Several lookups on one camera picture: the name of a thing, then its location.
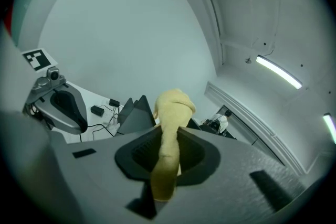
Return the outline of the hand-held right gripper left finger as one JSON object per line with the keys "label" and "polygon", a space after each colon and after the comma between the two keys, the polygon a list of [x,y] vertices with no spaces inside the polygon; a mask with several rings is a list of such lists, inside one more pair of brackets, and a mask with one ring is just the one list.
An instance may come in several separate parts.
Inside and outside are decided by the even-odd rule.
{"label": "hand-held right gripper left finger", "polygon": [[79,203],[85,223],[163,222],[159,216],[148,219],[127,208],[141,197],[144,183],[128,179],[114,160],[120,147],[148,132],[72,144],[61,133],[49,133],[60,170]]}

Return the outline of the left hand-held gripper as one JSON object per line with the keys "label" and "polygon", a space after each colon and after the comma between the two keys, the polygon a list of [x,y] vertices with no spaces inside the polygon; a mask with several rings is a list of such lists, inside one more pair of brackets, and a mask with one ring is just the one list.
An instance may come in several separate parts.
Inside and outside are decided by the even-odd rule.
{"label": "left hand-held gripper", "polygon": [[[65,83],[57,61],[44,48],[23,51],[22,56],[37,75],[25,103],[25,113],[35,113],[32,108],[35,103],[52,126],[74,135],[84,133],[88,128],[86,105],[79,90]],[[61,93],[47,94],[60,85]]]}

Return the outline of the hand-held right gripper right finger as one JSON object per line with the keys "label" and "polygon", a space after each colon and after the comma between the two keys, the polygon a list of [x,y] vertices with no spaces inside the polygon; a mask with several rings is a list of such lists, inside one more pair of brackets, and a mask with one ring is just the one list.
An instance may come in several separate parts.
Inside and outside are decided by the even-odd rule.
{"label": "hand-held right gripper right finger", "polygon": [[281,223],[307,201],[298,177],[255,147],[182,130],[214,145],[220,163],[202,184],[178,187],[158,213],[158,223]]}

